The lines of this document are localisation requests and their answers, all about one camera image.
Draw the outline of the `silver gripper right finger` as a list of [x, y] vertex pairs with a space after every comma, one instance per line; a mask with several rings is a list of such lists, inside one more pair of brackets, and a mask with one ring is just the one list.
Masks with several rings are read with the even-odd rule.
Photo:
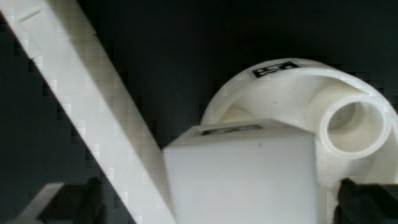
[[333, 224], [398, 224], [398, 184], [340, 180]]

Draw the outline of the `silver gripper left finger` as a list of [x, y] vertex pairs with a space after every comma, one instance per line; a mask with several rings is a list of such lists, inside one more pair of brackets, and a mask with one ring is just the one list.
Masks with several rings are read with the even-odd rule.
[[10, 224], [106, 224], [99, 179], [45, 184]]

